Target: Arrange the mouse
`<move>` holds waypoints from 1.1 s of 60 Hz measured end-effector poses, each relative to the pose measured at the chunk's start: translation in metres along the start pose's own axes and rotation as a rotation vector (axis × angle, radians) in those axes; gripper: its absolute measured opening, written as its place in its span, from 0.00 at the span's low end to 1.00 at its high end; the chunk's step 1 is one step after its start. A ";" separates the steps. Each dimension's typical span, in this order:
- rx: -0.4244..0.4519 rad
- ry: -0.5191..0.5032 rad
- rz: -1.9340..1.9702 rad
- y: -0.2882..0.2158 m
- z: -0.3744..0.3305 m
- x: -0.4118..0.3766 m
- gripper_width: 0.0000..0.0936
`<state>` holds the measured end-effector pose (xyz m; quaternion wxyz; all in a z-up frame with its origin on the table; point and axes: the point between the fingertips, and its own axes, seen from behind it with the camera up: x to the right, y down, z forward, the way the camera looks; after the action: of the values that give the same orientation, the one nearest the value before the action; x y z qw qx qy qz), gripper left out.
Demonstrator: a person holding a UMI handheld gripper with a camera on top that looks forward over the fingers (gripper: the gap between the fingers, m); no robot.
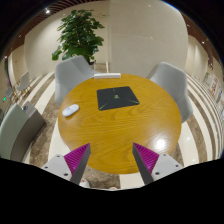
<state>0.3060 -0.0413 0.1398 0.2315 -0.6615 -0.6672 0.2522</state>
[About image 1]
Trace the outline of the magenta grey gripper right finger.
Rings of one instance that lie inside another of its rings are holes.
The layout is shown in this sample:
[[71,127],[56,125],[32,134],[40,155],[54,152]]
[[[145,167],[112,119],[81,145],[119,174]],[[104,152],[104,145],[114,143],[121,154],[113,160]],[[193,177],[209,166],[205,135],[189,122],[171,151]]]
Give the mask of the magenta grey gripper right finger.
[[152,171],[157,163],[159,155],[137,143],[133,144],[132,153],[145,185],[153,182]]

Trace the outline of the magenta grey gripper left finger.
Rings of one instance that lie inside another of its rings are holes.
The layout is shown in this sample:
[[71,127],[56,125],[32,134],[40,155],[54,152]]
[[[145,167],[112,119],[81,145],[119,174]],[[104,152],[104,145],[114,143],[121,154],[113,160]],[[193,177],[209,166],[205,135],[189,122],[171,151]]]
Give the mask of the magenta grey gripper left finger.
[[85,144],[64,156],[71,171],[71,182],[79,184],[91,154],[90,144]]

